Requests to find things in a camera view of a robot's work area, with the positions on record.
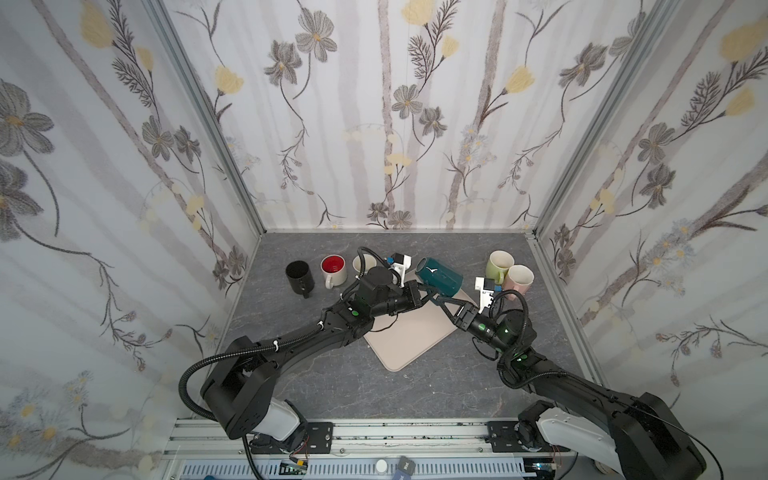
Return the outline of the pink mug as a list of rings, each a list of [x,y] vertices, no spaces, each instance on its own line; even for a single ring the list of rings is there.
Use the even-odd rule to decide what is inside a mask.
[[[502,284],[505,290],[514,290],[524,295],[535,280],[534,272],[525,265],[513,265],[506,273]]]

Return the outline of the dark green mug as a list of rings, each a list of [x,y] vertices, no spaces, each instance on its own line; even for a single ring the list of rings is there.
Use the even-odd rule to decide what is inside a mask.
[[[421,259],[415,272],[423,284],[435,288],[442,296],[453,297],[463,284],[460,273],[432,257]]]

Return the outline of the light green mug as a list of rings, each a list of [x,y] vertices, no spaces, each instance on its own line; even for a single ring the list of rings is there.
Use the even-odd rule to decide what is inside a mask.
[[[495,250],[488,258],[485,268],[485,278],[493,280],[496,285],[505,281],[508,270],[515,265],[513,255],[507,251]]]

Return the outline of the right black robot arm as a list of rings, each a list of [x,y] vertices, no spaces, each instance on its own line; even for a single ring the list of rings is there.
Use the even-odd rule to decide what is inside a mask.
[[[697,479],[706,471],[710,449],[681,427],[659,397],[604,388],[536,352],[526,304],[502,310],[492,303],[479,310],[435,288],[428,297],[458,329],[496,350],[505,386],[539,396],[517,416],[516,440],[524,449],[564,447],[626,479]]]

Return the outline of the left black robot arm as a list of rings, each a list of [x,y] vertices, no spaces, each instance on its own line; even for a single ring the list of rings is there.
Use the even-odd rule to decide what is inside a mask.
[[[243,336],[223,353],[188,367],[178,382],[182,403],[194,414],[217,422],[231,440],[243,444],[255,478],[261,476],[253,454],[255,440],[287,454],[308,442],[308,423],[274,389],[282,374],[301,362],[343,348],[372,331],[380,316],[417,310],[439,296],[428,282],[407,280],[394,261],[376,255],[337,301],[322,309],[317,321],[286,336],[251,341]]]

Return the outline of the grey mug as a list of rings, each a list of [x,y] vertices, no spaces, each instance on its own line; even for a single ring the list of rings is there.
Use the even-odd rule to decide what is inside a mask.
[[[371,268],[378,264],[377,259],[368,253],[362,255],[356,255],[353,258],[352,267],[355,273],[355,277],[359,278],[361,275],[366,274]]]

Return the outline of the black mug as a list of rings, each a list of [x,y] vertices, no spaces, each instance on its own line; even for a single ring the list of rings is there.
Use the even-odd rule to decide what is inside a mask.
[[[285,275],[294,293],[309,298],[315,288],[315,281],[309,264],[303,260],[290,262],[285,268]]]

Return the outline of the white mug red inside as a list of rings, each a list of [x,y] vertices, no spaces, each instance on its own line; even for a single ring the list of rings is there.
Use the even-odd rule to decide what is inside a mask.
[[[347,268],[345,259],[338,254],[331,254],[322,259],[320,263],[324,279],[324,286],[331,290],[344,285],[347,281]]]

